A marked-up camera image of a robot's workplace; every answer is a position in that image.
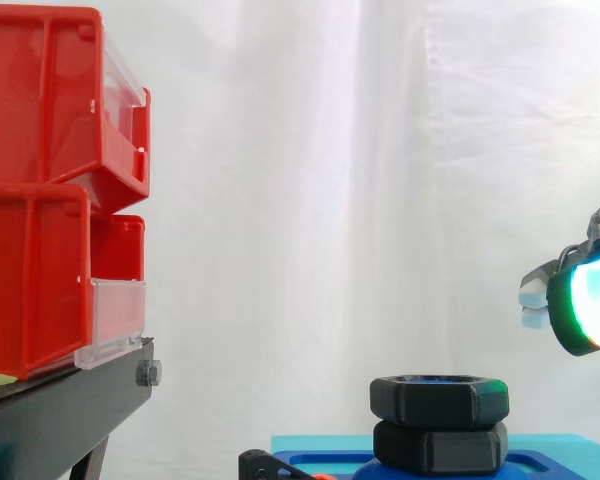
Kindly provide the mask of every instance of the light blue platform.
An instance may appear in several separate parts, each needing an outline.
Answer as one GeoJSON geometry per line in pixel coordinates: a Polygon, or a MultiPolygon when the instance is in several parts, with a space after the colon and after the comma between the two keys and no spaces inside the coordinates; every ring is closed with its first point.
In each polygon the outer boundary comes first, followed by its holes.
{"type": "MultiPolygon", "coordinates": [[[[370,435],[278,436],[271,451],[372,450],[370,435]]],[[[600,444],[579,435],[509,435],[510,450],[540,452],[587,480],[600,480],[600,444]]],[[[307,473],[353,473],[360,464],[300,464],[307,473]]]]}

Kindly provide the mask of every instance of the metal bolt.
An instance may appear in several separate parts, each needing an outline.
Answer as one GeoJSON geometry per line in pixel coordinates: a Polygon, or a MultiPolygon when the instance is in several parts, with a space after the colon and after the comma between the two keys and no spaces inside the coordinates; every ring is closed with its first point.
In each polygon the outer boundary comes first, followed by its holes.
{"type": "Polygon", "coordinates": [[[256,470],[256,473],[253,475],[253,480],[269,480],[269,472],[264,468],[256,470]]]}
{"type": "Polygon", "coordinates": [[[160,360],[142,360],[138,364],[136,380],[142,387],[157,387],[162,379],[162,362],[160,360]]]}

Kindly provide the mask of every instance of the robotic arm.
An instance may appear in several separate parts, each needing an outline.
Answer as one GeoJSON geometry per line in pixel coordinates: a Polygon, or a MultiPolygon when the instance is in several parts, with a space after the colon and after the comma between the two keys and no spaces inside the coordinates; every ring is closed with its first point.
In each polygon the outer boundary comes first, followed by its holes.
{"type": "Polygon", "coordinates": [[[518,294],[523,325],[550,324],[573,355],[600,350],[600,209],[591,216],[587,237],[526,275],[518,294]]]}

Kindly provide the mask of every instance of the black clamp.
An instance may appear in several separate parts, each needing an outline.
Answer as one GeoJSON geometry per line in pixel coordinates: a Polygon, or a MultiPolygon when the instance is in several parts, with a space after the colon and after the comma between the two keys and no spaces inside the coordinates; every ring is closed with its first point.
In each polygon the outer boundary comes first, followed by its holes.
{"type": "Polygon", "coordinates": [[[316,480],[263,450],[249,450],[238,457],[238,480],[316,480]]]}

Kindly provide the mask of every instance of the orange object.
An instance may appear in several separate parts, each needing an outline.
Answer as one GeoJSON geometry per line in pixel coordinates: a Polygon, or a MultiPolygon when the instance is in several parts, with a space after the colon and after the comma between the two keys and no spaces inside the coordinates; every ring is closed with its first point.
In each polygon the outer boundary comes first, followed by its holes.
{"type": "Polygon", "coordinates": [[[145,199],[149,106],[97,10],[0,5],[0,182],[82,185],[100,214],[145,199]]]}
{"type": "Polygon", "coordinates": [[[95,366],[117,339],[118,354],[137,348],[143,250],[143,220],[92,217],[83,187],[0,185],[0,373],[27,378],[79,349],[95,366]]]}

